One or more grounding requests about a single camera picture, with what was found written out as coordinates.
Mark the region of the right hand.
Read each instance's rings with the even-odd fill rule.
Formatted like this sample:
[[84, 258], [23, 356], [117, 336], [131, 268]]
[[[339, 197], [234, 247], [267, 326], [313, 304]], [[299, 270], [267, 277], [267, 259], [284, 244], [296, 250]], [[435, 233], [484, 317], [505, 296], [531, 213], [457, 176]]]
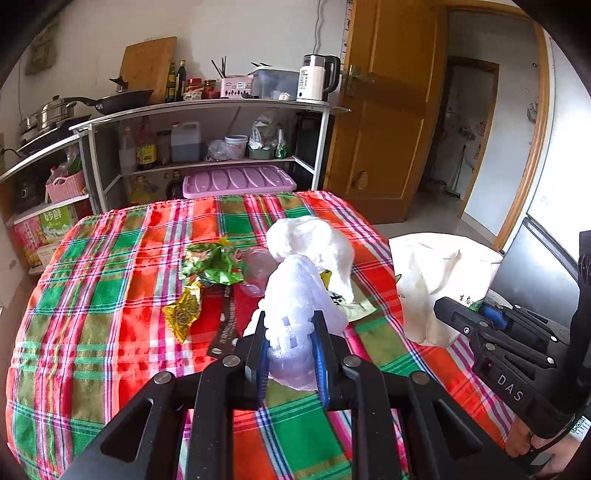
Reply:
[[[518, 458], [527, 454], [531, 448], [544, 449], [549, 443], [550, 440], [534, 435], [523, 421], [515, 418], [506, 440], [505, 451], [510, 457]], [[573, 458], [581, 443], [582, 441], [578, 437], [567, 434], [558, 443], [548, 447], [546, 452], [550, 455], [550, 459], [542, 470], [536, 474], [536, 477], [552, 477], [561, 473]]]

